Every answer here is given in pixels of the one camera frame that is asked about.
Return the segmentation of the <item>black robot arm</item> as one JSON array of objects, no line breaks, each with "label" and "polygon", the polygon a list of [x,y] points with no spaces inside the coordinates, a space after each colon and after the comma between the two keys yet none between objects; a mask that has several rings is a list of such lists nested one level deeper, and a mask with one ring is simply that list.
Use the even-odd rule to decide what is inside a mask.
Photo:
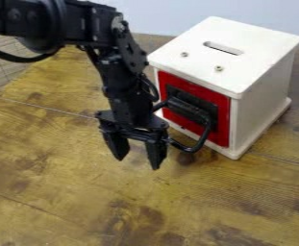
[{"label": "black robot arm", "polygon": [[167,156],[168,124],[153,115],[159,94],[144,74],[147,52],[116,8],[82,0],[0,0],[0,36],[14,37],[37,54],[25,58],[0,51],[4,61],[38,62],[68,44],[85,52],[110,105],[94,113],[110,152],[121,160],[128,141],[144,142],[156,170]]}]

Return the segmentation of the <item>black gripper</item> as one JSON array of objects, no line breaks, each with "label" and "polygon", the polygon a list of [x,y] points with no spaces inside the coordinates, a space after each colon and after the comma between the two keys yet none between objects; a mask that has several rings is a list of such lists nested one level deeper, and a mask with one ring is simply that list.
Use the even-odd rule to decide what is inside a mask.
[{"label": "black gripper", "polygon": [[152,101],[145,94],[108,96],[110,108],[94,113],[105,144],[117,160],[129,152],[128,140],[145,143],[149,166],[157,170],[167,158],[168,124],[152,112]]}]

